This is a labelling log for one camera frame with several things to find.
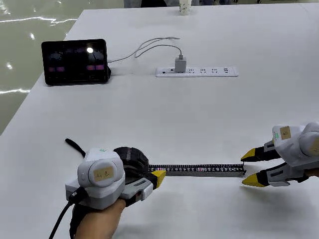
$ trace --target power strip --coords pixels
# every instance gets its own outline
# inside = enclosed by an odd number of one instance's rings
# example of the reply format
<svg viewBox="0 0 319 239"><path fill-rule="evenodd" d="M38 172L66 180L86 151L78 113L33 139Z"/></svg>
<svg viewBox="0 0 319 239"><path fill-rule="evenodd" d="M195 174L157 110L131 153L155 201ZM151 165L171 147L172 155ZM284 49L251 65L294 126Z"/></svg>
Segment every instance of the power strip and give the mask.
<svg viewBox="0 0 319 239"><path fill-rule="evenodd" d="M156 77L206 77L206 76L239 76L237 67L187 67L185 73L175 73L173 67L159 67Z"/></svg>

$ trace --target white table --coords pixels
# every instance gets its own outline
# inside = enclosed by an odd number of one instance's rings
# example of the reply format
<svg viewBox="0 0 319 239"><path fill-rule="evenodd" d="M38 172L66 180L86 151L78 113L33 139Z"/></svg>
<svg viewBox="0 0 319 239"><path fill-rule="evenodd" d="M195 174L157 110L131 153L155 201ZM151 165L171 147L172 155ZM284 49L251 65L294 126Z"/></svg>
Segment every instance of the white table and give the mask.
<svg viewBox="0 0 319 239"><path fill-rule="evenodd" d="M104 38L110 59L179 36L191 66L237 66L237 78L156 78L177 52L111 65L109 84L46 87L43 75L0 138L0 238L47 238L84 149L141 149L154 164L237 163L276 124L319 118L318 4L86 10L67 39ZM249 172L279 164L255 163ZM115 238L317 238L319 179L250 188L241 178L165 178L125 210ZM67 238L71 210L56 238Z"/></svg>

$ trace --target human hand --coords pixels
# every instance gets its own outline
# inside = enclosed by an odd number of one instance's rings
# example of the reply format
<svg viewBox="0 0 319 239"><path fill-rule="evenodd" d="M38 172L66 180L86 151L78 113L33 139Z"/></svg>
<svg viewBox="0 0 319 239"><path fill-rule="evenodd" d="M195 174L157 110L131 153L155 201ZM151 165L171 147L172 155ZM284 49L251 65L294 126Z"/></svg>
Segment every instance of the human hand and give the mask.
<svg viewBox="0 0 319 239"><path fill-rule="evenodd" d="M88 213L81 221L75 239L111 239L125 206L125 201L118 199L102 211Z"/></svg>
<svg viewBox="0 0 319 239"><path fill-rule="evenodd" d="M313 168L313 169L306 170L306 175L308 177L311 177L311 176L319 177L319 168Z"/></svg>

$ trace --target floor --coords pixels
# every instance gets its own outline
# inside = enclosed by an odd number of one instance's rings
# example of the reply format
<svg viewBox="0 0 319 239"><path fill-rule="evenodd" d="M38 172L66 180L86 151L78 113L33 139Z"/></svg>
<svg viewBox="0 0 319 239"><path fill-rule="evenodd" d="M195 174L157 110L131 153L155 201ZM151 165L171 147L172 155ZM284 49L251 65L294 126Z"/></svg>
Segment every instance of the floor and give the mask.
<svg viewBox="0 0 319 239"><path fill-rule="evenodd" d="M63 40L84 9L123 6L122 0L0 0L0 135L43 71L41 42Z"/></svg>

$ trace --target white cup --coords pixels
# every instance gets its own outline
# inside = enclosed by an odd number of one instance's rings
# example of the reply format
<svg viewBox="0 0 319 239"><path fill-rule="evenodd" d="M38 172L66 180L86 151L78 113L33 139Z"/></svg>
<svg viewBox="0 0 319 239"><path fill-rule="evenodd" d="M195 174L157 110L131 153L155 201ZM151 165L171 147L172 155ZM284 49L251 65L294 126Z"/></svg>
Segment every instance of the white cup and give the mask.
<svg viewBox="0 0 319 239"><path fill-rule="evenodd" d="M181 15L190 14L191 0L179 0L179 13Z"/></svg>

